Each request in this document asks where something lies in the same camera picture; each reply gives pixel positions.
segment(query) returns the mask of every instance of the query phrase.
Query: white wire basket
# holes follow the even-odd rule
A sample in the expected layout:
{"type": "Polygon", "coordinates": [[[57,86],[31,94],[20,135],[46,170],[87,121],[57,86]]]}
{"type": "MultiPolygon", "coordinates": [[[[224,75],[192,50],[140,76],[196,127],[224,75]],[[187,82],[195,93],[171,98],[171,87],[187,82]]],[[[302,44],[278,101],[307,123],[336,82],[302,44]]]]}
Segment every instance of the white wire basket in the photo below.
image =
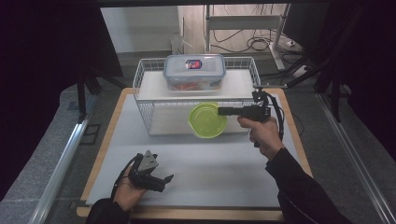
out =
{"type": "MultiPolygon", "coordinates": [[[[191,134],[188,117],[196,105],[252,105],[253,86],[261,84],[253,58],[224,57],[226,75],[220,91],[169,91],[163,77],[164,63],[165,58],[142,59],[134,77],[134,98],[150,135],[191,134]]],[[[223,134],[246,132],[236,119],[228,118],[223,134]]]]}

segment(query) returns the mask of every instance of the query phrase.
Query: white wall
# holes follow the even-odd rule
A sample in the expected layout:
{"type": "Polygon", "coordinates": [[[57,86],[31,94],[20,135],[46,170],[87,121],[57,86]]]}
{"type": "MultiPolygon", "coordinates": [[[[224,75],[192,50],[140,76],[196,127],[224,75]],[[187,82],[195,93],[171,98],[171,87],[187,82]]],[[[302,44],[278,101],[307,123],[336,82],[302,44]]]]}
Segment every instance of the white wall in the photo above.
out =
{"type": "Polygon", "coordinates": [[[170,50],[179,33],[177,7],[110,7],[102,14],[117,53],[170,50]]]}

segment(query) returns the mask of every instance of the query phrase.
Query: human hand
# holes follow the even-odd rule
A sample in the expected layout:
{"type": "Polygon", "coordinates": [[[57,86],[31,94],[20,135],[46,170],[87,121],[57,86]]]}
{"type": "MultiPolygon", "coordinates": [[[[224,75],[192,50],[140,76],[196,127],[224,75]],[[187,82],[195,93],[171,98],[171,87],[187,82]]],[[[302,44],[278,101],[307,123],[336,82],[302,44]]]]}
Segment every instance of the human hand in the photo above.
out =
{"type": "Polygon", "coordinates": [[[129,171],[131,170],[131,166],[126,169],[118,187],[116,193],[114,195],[113,202],[118,203],[120,208],[131,214],[134,206],[140,201],[143,195],[146,193],[146,189],[138,189],[133,183],[131,183],[130,179],[127,177],[129,171]]]}
{"type": "Polygon", "coordinates": [[[275,118],[271,117],[263,123],[242,117],[238,117],[237,120],[241,127],[250,129],[249,140],[260,144],[260,153],[268,158],[269,161],[284,147],[279,138],[275,118]]]}

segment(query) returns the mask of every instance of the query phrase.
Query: plastic food container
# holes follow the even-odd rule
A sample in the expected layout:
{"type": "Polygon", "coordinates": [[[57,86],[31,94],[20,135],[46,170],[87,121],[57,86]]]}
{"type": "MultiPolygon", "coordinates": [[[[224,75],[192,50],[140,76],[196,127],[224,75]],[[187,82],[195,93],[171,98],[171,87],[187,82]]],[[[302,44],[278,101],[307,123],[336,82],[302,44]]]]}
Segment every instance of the plastic food container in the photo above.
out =
{"type": "Polygon", "coordinates": [[[219,54],[170,55],[163,77],[170,91],[218,91],[225,76],[224,58],[219,54]]]}

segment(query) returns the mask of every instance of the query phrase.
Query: aluminum rail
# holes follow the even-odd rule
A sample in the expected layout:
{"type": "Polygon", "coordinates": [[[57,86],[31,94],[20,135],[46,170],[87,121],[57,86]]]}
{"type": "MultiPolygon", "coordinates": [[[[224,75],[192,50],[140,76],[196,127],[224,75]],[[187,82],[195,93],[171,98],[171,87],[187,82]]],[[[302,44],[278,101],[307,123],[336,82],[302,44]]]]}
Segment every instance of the aluminum rail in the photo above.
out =
{"type": "Polygon", "coordinates": [[[59,159],[58,164],[56,165],[52,176],[49,179],[49,183],[44,189],[40,201],[38,202],[37,207],[35,208],[35,211],[30,218],[30,224],[44,223],[44,221],[46,220],[53,201],[55,200],[59,188],[64,181],[64,176],[66,175],[70,162],[73,159],[79,141],[81,140],[85,128],[87,127],[87,124],[91,118],[93,106],[96,103],[96,99],[96,96],[90,97],[89,102],[87,103],[87,117],[80,124],[77,124],[74,131],[72,132],[64,148],[64,152],[62,153],[61,158],[59,159]]]}
{"type": "Polygon", "coordinates": [[[343,128],[343,125],[334,118],[331,110],[329,109],[330,104],[326,99],[326,96],[322,94],[317,94],[319,98],[320,104],[326,113],[326,117],[329,120],[332,128],[334,129],[335,134],[338,137],[338,140],[343,145],[343,149],[348,156],[350,163],[355,169],[358,178],[363,184],[364,189],[367,191],[368,196],[370,197],[375,210],[379,214],[384,224],[396,224],[395,216],[392,214],[392,211],[389,208],[388,202],[385,199],[384,195],[381,192],[381,189],[375,183],[370,173],[368,172],[366,166],[364,165],[361,157],[359,156],[358,151],[353,146],[349,137],[347,136],[346,131],[343,128]]]}

